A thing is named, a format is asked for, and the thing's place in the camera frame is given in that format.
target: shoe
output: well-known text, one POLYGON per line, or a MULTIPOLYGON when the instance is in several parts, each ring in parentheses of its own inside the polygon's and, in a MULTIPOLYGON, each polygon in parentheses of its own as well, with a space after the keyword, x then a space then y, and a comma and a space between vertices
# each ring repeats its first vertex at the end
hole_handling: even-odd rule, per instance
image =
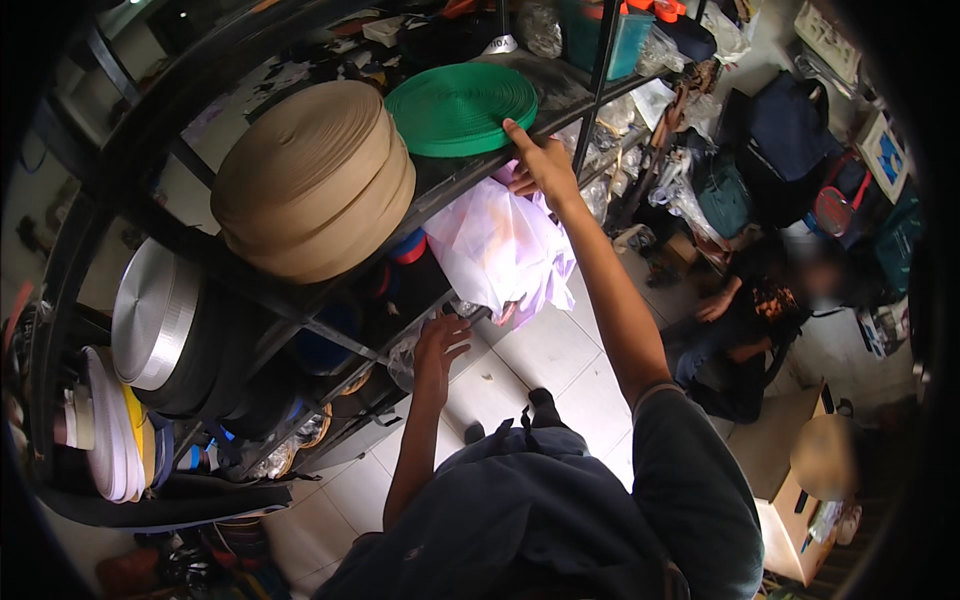
POLYGON ((546 388, 531 390, 527 397, 530 398, 530 403, 534 405, 534 408, 541 408, 543 405, 553 404, 553 395, 550 394, 546 388))
POLYGON ((470 445, 474 442, 479 442, 486 437, 487 434, 483 430, 483 425, 481 423, 474 423, 467 428, 467 431, 464 432, 464 444, 470 445))

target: navy blue bag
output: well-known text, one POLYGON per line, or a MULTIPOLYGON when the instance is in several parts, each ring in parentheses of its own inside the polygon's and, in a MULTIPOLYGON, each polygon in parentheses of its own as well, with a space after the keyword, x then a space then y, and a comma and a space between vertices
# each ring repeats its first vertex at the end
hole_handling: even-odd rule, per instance
POLYGON ((822 83, 798 82, 781 71, 751 99, 750 145, 784 181, 802 179, 836 146, 827 130, 828 109, 822 83), (819 97, 811 102, 817 88, 819 97))

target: bag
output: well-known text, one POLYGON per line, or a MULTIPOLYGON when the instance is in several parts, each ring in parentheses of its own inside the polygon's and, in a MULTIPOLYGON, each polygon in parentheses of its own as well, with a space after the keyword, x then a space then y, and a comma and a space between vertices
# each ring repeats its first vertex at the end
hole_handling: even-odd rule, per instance
POLYGON ((488 306, 499 319, 503 305, 517 301, 514 329, 549 301, 573 309, 566 281, 576 266, 570 240, 554 225, 542 192, 516 196, 516 161, 441 208, 423 224, 430 250, 460 300, 488 306))
POLYGON ((906 294, 913 244, 923 231, 924 217, 920 211, 920 200, 913 181, 908 179, 894 211, 874 238, 876 259, 899 297, 906 294))
POLYGON ((753 202, 732 154, 708 156, 694 174, 693 191, 710 226, 724 239, 733 239, 750 223, 753 202))
POLYGON ((836 145, 827 130, 826 87, 817 80, 797 82, 781 71, 751 99, 747 122, 751 146, 784 181, 809 173, 836 145), (814 90, 820 93, 810 102, 814 90))

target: spool of strap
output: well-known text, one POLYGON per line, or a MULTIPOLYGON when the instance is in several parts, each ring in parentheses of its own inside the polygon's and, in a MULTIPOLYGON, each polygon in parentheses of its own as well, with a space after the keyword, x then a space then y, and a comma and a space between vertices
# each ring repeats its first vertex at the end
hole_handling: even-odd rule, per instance
POLYGON ((533 125, 537 91, 513 69, 463 62, 410 78, 387 96, 386 108, 411 154, 473 156, 510 143, 504 119, 533 125))

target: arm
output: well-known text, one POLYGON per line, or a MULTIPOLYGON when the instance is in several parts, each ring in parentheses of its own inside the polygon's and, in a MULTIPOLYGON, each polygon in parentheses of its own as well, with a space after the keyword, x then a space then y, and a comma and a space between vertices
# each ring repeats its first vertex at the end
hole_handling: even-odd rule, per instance
POLYGON ((650 383, 670 379, 660 332, 643 297, 620 264, 610 240, 580 197, 563 144, 548 140, 540 148, 514 121, 504 121, 522 164, 508 188, 517 194, 543 190, 547 204, 566 229, 580 263, 593 314, 613 373, 627 403, 634 407, 650 383))
POLYGON ((414 350, 414 393, 410 415, 400 442, 394 480, 383 507, 383 530, 400 519, 420 490, 433 478, 433 462, 437 450, 437 426, 446 404, 450 363, 470 349, 469 344, 449 348, 473 337, 470 322, 445 315, 423 328, 414 350))

